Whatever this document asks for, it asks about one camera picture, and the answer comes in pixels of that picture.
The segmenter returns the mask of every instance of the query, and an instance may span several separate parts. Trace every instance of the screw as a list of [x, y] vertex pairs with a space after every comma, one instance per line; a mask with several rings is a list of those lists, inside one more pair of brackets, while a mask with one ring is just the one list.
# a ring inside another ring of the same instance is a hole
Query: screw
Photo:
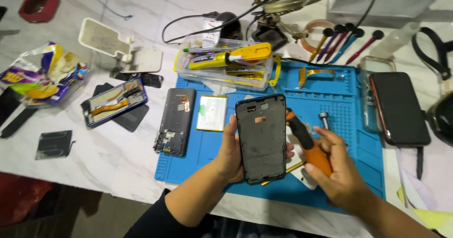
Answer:
[[319, 113], [319, 118], [323, 121], [324, 128], [330, 130], [327, 117], [329, 117], [329, 113]]

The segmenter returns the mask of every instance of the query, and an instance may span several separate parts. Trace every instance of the yellow glue tube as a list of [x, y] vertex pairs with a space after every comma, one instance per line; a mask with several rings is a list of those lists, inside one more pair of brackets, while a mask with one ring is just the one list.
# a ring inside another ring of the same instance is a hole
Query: yellow glue tube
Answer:
[[241, 59], [241, 56], [230, 56], [229, 52], [204, 55], [192, 59], [188, 69], [198, 70], [202, 68], [227, 66], [231, 64], [231, 61], [239, 59]]

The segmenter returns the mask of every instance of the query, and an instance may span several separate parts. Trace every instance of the white table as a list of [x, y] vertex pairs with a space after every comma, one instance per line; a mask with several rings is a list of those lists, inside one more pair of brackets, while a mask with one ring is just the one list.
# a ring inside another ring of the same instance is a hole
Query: white table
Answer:
[[[175, 186], [154, 180], [158, 156], [152, 150], [155, 135], [160, 126], [167, 90], [175, 86], [177, 74], [173, 62], [178, 46], [163, 44], [162, 28], [169, 22], [184, 15], [196, 15], [211, 11], [231, 11], [237, 15], [250, 7], [252, 0], [103, 0], [110, 8], [122, 15], [134, 15], [125, 21], [111, 14], [95, 0], [61, 0], [55, 18], [45, 24], [32, 25], [17, 15], [22, 0], [0, 0], [0, 5], [9, 8], [0, 22], [0, 35], [5, 30], [20, 30], [18, 34], [0, 36], [0, 71], [3, 71], [22, 52], [35, 49], [48, 40], [62, 44], [68, 50], [77, 52], [87, 61], [91, 60], [92, 70], [84, 86], [67, 102], [57, 108], [38, 111], [15, 135], [0, 140], [0, 171], [93, 189], [115, 196], [154, 203], [164, 188]], [[314, 19], [325, 18], [326, 0], [312, 4], [300, 11], [283, 16], [287, 24], [300, 29]], [[91, 50], [77, 42], [82, 20], [91, 17], [122, 33], [123, 39], [135, 35], [135, 45], [144, 49], [160, 49], [164, 52], [162, 88], [146, 87], [150, 98], [149, 113], [139, 128], [130, 133], [114, 122], [107, 122], [95, 129], [87, 129], [83, 121], [80, 103], [92, 96], [96, 85], [105, 82], [112, 85], [120, 81], [108, 77], [114, 60], [92, 54]], [[243, 33], [253, 19], [247, 15], [241, 20]], [[166, 39], [200, 30], [201, 18], [187, 19], [170, 26]], [[423, 23], [434, 29], [444, 41], [452, 40], [449, 23]], [[358, 39], [340, 59], [347, 58], [363, 45], [376, 29], [363, 27], [366, 37]], [[391, 29], [381, 29], [388, 34]], [[427, 41], [419, 41], [422, 49], [436, 57]], [[308, 59], [309, 54], [300, 45], [290, 43], [279, 51], [287, 50], [292, 57]], [[357, 65], [359, 59], [351, 65]], [[410, 46], [395, 54], [398, 71], [411, 76], [417, 97], [423, 109], [427, 109], [439, 98], [438, 78], [419, 59]], [[23, 107], [0, 127], [8, 124]], [[43, 132], [72, 130], [71, 154], [65, 159], [34, 160], [39, 135]], [[398, 167], [394, 150], [384, 150], [386, 197], [410, 216], [418, 218], [396, 196], [400, 187]], [[240, 220], [270, 224], [328, 237], [371, 237], [366, 228], [349, 215], [315, 209], [312, 207], [282, 203], [226, 193], [212, 214]]]

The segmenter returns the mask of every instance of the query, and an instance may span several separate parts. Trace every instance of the black wire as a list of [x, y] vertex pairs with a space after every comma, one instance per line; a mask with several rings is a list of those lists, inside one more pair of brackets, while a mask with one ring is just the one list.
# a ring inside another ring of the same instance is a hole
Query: black wire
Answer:
[[203, 14], [200, 14], [200, 15], [188, 15], [188, 16], [184, 16], [184, 17], [181, 17], [181, 18], [177, 18], [175, 19], [174, 21], [170, 22], [167, 24], [167, 26], [164, 27], [164, 29], [162, 30], [162, 41], [166, 44], [170, 44], [168, 42], [166, 42], [164, 40], [164, 33], [165, 33], [165, 30], [167, 29], [168, 26], [170, 26], [171, 24], [175, 23], [176, 21], [180, 21], [180, 20], [184, 20], [184, 19], [187, 19], [187, 18], [194, 18], [194, 17], [203, 17]]
[[262, 11], [262, 14], [261, 14], [261, 15], [255, 16], [255, 18], [252, 20], [252, 22], [250, 22], [250, 24], [247, 26], [247, 30], [246, 30], [246, 41], [249, 40], [248, 35], [249, 35], [249, 29], [250, 29], [250, 27], [252, 26], [252, 24], [253, 24], [255, 21], [259, 20], [262, 16], [264, 16], [264, 11]]
[[315, 64], [315, 63], [311, 63], [309, 61], [305, 61], [305, 60], [299, 59], [299, 58], [280, 57], [280, 59], [281, 60], [287, 60], [287, 61], [295, 61], [295, 62], [306, 63], [307, 65], [317, 66], [317, 67], [328, 67], [328, 66], [330, 66], [330, 64]]
[[[370, 12], [371, 8], [373, 8], [373, 5], [374, 5], [374, 2], [376, 0], [371, 0], [371, 3], [370, 5], [368, 6], [368, 8], [366, 9], [365, 13], [363, 14], [363, 16], [360, 18], [359, 22], [357, 22], [357, 25], [356, 25], [356, 28], [358, 28], [362, 22], [365, 20], [365, 18], [367, 17], [368, 13]], [[346, 45], [346, 43], [348, 42], [348, 40], [352, 37], [352, 35], [354, 34], [354, 31], [351, 31], [351, 33], [348, 35], [348, 37], [346, 38], [346, 41], [344, 41], [343, 45], [341, 46], [340, 50], [344, 47], [344, 45]]]
[[193, 33], [189, 33], [187, 35], [183, 35], [183, 36], [180, 36], [178, 38], [173, 38], [171, 40], [168, 40], [168, 41], [164, 41], [164, 39], [162, 38], [162, 41], [164, 41], [164, 43], [168, 44], [170, 42], [173, 42], [173, 41], [176, 41], [176, 40], [179, 40], [179, 39], [182, 39], [188, 35], [191, 35], [191, 34], [199, 34], [199, 33], [206, 33], [206, 32], [212, 32], [212, 31], [215, 31], [215, 30], [218, 30], [218, 29], [221, 29], [223, 27], [226, 27], [228, 26], [229, 24], [232, 24], [236, 21], [238, 21], [240, 18], [244, 17], [245, 15], [249, 14], [250, 12], [252, 12], [254, 9], [262, 6], [263, 4], [267, 3], [269, 0], [263, 0], [262, 2], [256, 4], [255, 6], [253, 6], [252, 8], [248, 9], [246, 12], [244, 12], [243, 14], [235, 17], [234, 19], [230, 20], [230, 21], [227, 21], [226, 23], [223, 23], [222, 25], [220, 26], [217, 26], [217, 27], [214, 27], [214, 28], [211, 28], [211, 29], [205, 29], [205, 30], [201, 30], [201, 31], [197, 31], [197, 32], [193, 32]]

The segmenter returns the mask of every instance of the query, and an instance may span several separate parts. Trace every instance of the plastic storage box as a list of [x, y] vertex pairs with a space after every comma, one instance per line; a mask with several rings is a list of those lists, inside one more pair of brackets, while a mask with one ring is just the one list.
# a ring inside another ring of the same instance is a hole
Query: plastic storage box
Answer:
[[[191, 54], [184, 52], [183, 49], [200, 48], [202, 42], [203, 38], [201, 34], [190, 35], [184, 38], [184, 42], [183, 44], [181, 44], [181, 48], [179, 49], [174, 63], [174, 71], [178, 72], [179, 76], [181, 76], [182, 78], [199, 82], [212, 82], [219, 85], [256, 91], [266, 90], [268, 83], [271, 86], [275, 86], [280, 74], [281, 64], [279, 58], [272, 58], [272, 56], [268, 59], [264, 59], [258, 62], [259, 64], [257, 66], [259, 66], [260, 70], [264, 72], [263, 79], [249, 79], [244, 77], [230, 76], [226, 74], [226, 67], [213, 67], [212, 69], [207, 68], [203, 70], [186, 69], [187, 59]], [[247, 47], [255, 44], [260, 43], [221, 38], [219, 40], [218, 46]], [[275, 72], [275, 78], [273, 80], [270, 80], [272, 69], [274, 67], [274, 61], [277, 62], [277, 70]]]

